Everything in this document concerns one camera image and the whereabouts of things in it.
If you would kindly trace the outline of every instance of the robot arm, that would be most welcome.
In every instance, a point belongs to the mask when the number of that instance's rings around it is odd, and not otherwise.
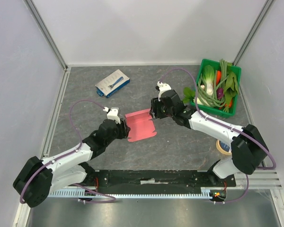
[[[213,178],[210,180],[213,183],[215,177],[224,179],[237,172],[250,175],[267,156],[259,146],[232,130],[235,128],[248,134],[267,148],[255,126],[251,124],[247,127],[232,125],[210,116],[211,119],[230,126],[231,129],[227,129],[207,120],[209,115],[203,111],[201,112],[205,115],[205,118],[200,115],[195,107],[185,106],[179,95],[168,84],[158,82],[156,89],[159,91],[159,97],[151,100],[151,115],[154,119],[162,119],[169,116],[178,125],[202,131],[231,147],[232,156],[222,161],[217,161],[210,168],[209,171],[213,173]]]
[[[24,201],[35,207],[43,202],[48,194],[65,186],[74,183],[91,182],[94,178],[94,169],[86,162],[102,154],[106,147],[115,139],[128,137],[130,128],[126,125],[125,119],[119,118],[118,108],[105,108],[107,119],[93,131],[87,138],[77,146],[56,156],[38,159],[36,156],[30,158],[24,165],[13,187],[21,194],[29,178],[41,167],[47,165],[39,172],[33,181],[28,185]]]

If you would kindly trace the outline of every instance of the purple onion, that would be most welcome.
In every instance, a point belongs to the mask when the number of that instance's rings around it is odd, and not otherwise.
[[[217,89],[217,99],[221,99],[223,98],[224,94],[223,94],[223,88],[220,87]]]

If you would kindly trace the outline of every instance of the white backdrop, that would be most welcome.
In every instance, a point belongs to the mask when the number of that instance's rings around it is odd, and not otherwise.
[[[41,155],[62,76],[24,2],[0,0],[0,227],[12,225],[18,208],[14,180]]]
[[[242,60],[241,87],[284,188],[284,0],[275,1]]]
[[[67,64],[233,61],[265,0],[34,0]]]

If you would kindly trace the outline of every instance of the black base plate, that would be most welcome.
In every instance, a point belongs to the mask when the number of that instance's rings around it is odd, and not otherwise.
[[[234,175],[212,185],[208,173],[197,170],[99,170],[95,176],[98,192],[105,194],[200,194],[201,187],[224,187],[224,181],[236,186]],[[141,184],[150,179],[166,184]]]

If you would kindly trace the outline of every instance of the green basket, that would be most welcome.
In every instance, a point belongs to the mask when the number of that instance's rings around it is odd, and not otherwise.
[[[202,63],[201,63],[200,70],[199,70],[199,73],[198,73],[198,77],[197,77],[197,80],[196,80],[197,84],[198,84],[198,81],[200,79],[200,75],[203,72],[203,68],[206,65],[211,65],[214,68],[214,70],[221,70],[219,62],[208,60],[208,59],[203,59]],[[231,70],[236,74],[237,81],[238,81],[238,86],[240,86],[241,68],[237,67],[237,66],[231,66]],[[229,113],[224,112],[223,110],[219,110],[218,107],[208,107],[208,106],[204,106],[204,105],[198,105],[198,107],[200,108],[200,110],[203,110],[203,111],[205,111],[207,113],[215,114],[215,115],[218,115],[218,116],[221,116],[221,117],[228,118],[228,117],[231,117],[231,116],[235,115],[235,113],[236,113],[236,106],[237,106],[237,100],[238,100],[238,94],[234,97],[234,99],[232,101],[232,106],[229,109]],[[190,104],[192,106],[195,106],[195,103],[193,101],[190,101]]]

